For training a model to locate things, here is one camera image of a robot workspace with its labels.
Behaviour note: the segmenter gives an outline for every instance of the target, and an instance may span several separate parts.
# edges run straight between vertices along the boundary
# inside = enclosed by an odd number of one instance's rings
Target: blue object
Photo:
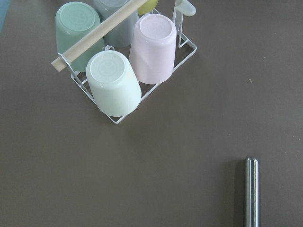
[[[0,33],[2,31],[6,12],[8,11],[10,0],[0,0]]]

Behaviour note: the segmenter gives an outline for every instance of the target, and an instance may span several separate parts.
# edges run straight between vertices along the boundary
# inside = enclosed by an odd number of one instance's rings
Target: metal rod
[[[259,227],[259,176],[258,160],[245,159],[244,227]]]

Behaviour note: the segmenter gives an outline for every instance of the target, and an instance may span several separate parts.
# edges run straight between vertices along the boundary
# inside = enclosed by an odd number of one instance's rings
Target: wooden handle
[[[63,55],[69,62],[72,62],[147,1],[148,0],[130,0],[127,4],[117,10],[117,12],[103,21],[98,27],[89,32],[70,49],[64,52]],[[65,62],[61,57],[54,60],[52,65],[58,70],[58,72],[66,67]]]

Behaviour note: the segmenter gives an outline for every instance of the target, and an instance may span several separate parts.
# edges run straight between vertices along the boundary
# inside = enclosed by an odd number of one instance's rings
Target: cup rack
[[[196,9],[191,3],[189,3],[187,0],[183,0],[183,3],[185,3],[185,7],[182,7],[182,4],[175,6],[174,8],[174,14],[173,14],[173,22],[177,28],[177,35],[178,35],[178,48],[182,48],[185,44],[188,44],[188,46],[191,48],[191,52],[173,69],[175,71],[177,68],[179,68],[185,61],[187,61],[197,50],[197,46],[190,40],[188,39],[183,33],[182,33],[182,25],[183,25],[183,15],[186,16],[192,16],[195,14]],[[158,10],[154,9],[152,12],[149,13],[157,13],[161,14]],[[107,45],[105,47],[105,50],[115,50],[114,47]],[[61,54],[58,53],[58,56],[63,59],[63,61],[66,64],[67,69],[71,73],[71,79],[78,85],[78,87],[90,98],[90,100],[96,104],[92,94],[86,89],[86,87],[89,87],[88,80],[86,76],[84,78],[79,78],[78,75],[80,72],[74,71],[71,67],[71,63],[67,60],[67,58]],[[140,103],[147,97],[149,96],[160,84],[155,84],[151,88],[148,89],[147,93],[142,96]],[[106,116],[115,124],[119,124],[125,117],[122,116],[116,120],[116,117],[113,118],[112,116],[109,116],[106,114]]]

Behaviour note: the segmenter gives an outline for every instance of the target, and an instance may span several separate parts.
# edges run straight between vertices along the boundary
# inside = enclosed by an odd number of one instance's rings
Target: plastic cup
[[[158,0],[148,0],[146,3],[144,3],[142,6],[138,8],[138,14],[142,15],[152,11],[157,4],[158,4]]]
[[[127,2],[129,0],[94,0],[94,7],[101,20],[104,21]],[[138,19],[138,12],[135,11],[104,36],[105,43],[113,47],[129,46],[134,34],[134,25]]]
[[[103,51],[87,64],[86,76],[97,107],[121,117],[139,105],[141,88],[128,59],[117,51]]]
[[[88,4],[70,2],[61,6],[56,14],[57,52],[64,53],[99,24],[97,12]],[[103,38],[75,59],[71,67],[75,71],[85,72],[91,57],[102,50]]]
[[[159,84],[172,75],[176,38],[176,27],[166,16],[148,14],[138,20],[129,60],[140,82]]]

